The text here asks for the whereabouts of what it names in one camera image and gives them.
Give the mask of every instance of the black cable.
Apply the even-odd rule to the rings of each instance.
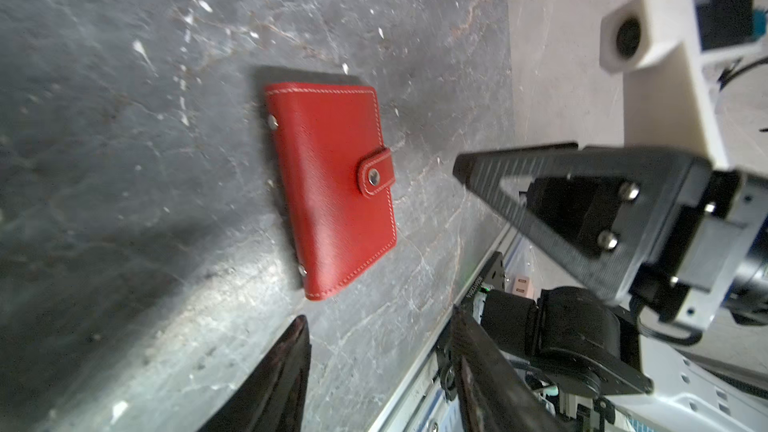
[[[646,337],[655,338],[658,341],[667,342],[674,345],[694,345],[701,340],[702,333],[700,331],[691,332],[688,337],[673,337],[671,335],[663,334],[659,331],[655,331],[647,325],[643,325],[640,320],[640,312],[645,308],[645,304],[637,297],[632,297],[629,301],[629,312],[634,317],[635,327],[638,329],[641,335]]]
[[[725,74],[724,72],[723,74],[720,75],[720,90],[725,89],[725,86],[731,83],[738,76],[749,72],[755,67],[764,66],[767,63],[768,63],[768,56],[765,56],[762,59],[758,59],[752,63],[746,64],[744,67],[736,70],[735,72],[729,72],[725,77],[723,77],[723,75]]]

